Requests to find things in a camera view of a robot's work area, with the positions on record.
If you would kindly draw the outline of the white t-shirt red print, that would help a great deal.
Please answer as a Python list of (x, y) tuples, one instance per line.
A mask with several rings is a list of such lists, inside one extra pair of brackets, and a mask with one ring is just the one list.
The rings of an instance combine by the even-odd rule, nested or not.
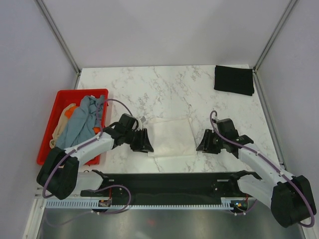
[(147, 122), (149, 140), (154, 151), (148, 156), (178, 157), (196, 155), (196, 145), (189, 118), (154, 118)]

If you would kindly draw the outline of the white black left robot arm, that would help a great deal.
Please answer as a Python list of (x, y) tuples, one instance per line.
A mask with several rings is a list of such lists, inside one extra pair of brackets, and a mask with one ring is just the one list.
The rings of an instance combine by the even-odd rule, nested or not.
[(154, 152), (148, 130), (139, 126), (139, 121), (129, 114), (122, 114), (119, 121), (83, 143), (66, 149), (54, 147), (36, 179), (43, 187), (43, 198), (66, 199), (76, 188), (79, 167), (122, 144), (129, 145), (133, 152)]

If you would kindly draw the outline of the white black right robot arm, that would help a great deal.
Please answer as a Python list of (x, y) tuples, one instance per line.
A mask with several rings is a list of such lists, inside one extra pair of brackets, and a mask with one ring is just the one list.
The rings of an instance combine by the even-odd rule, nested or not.
[(315, 225), (317, 213), (309, 180), (295, 176), (275, 165), (247, 135), (239, 135), (231, 119), (210, 118), (212, 129), (206, 129), (197, 151), (219, 154), (223, 149), (247, 164), (245, 170), (231, 175), (228, 190), (234, 196), (242, 193), (267, 206), (275, 220), (284, 228), (299, 224)]

